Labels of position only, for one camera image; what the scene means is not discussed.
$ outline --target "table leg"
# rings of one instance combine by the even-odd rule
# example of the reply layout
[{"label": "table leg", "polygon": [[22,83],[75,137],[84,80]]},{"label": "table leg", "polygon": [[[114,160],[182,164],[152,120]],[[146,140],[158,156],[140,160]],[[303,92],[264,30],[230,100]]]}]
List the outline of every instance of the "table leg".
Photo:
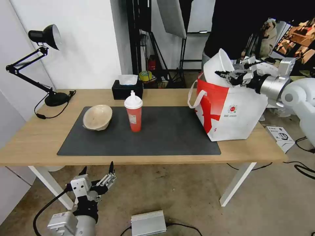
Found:
[{"label": "table leg", "polygon": [[237,171],[234,176],[232,182],[229,184],[225,193],[220,198],[220,203],[222,207],[225,207],[226,204],[233,197],[236,190],[240,187],[246,177],[249,175],[250,171],[254,168],[257,162],[245,163],[242,167]]},{"label": "table leg", "polygon": [[[57,183],[57,181],[52,177],[52,175],[48,172],[45,167],[35,167],[29,166],[31,171],[43,182],[44,185],[55,195],[60,194],[63,189]],[[59,198],[59,201],[68,209],[71,210],[73,206],[72,200],[69,198],[67,194],[62,195]]]}]

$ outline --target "plastic cup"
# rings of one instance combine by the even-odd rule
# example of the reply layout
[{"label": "plastic cup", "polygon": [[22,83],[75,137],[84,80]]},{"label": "plastic cup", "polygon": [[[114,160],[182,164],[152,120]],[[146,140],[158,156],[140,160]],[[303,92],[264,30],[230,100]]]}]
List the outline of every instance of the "plastic cup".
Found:
[{"label": "plastic cup", "polygon": [[142,108],[138,109],[128,109],[128,118],[130,123],[130,128],[133,132],[139,132],[141,130],[141,113]]},{"label": "plastic cup", "polygon": [[141,113],[143,102],[141,98],[135,95],[131,90],[131,95],[125,100],[125,108],[129,118],[130,128],[133,132],[139,132],[141,130]]}]

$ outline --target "lamp shade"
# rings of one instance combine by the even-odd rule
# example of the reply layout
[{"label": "lamp shade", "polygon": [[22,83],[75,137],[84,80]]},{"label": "lamp shade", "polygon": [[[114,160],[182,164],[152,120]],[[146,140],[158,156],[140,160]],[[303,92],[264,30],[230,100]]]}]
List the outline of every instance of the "lamp shade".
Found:
[{"label": "lamp shade", "polygon": [[30,30],[29,38],[36,43],[46,43],[54,49],[61,47],[61,37],[55,24],[47,26],[43,31]]}]

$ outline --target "desk lamp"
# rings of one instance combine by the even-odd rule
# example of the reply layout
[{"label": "desk lamp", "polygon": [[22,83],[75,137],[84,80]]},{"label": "desk lamp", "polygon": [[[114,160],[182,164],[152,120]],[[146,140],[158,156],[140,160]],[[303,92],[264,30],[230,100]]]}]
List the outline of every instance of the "desk lamp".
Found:
[{"label": "desk lamp", "polygon": [[[29,66],[30,64],[38,61],[39,59],[43,58],[44,56],[47,56],[48,54],[48,47],[44,45],[44,43],[48,44],[52,48],[59,50],[61,47],[61,38],[60,33],[56,25],[49,25],[47,26],[43,31],[38,30],[30,30],[29,38],[33,42],[36,42],[40,48],[38,48],[36,51],[32,52],[31,54],[23,57],[21,60],[6,66],[6,70],[10,72],[11,74],[14,74],[21,79],[31,83],[32,85],[35,85],[36,87],[44,90],[47,92],[47,97],[45,98],[45,103],[49,107],[56,107],[59,105],[62,105],[64,103],[69,102],[71,96],[61,93],[61,92],[54,92],[52,87],[46,86],[44,84],[41,84],[39,82],[36,82],[25,75],[20,73],[20,70]],[[34,54],[41,53],[41,55],[28,62],[23,62],[27,58],[31,57]]]}]

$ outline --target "black tissue box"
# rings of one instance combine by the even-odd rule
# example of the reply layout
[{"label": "black tissue box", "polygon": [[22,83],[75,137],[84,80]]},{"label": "black tissue box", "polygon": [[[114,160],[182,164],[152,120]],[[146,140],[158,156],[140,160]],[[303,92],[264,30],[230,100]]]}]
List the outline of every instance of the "black tissue box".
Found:
[{"label": "black tissue box", "polygon": [[130,96],[131,90],[134,91],[136,96],[142,99],[143,82],[141,80],[138,80],[135,85],[121,85],[119,83],[119,80],[115,80],[112,86],[112,92],[115,100],[126,99]]}]

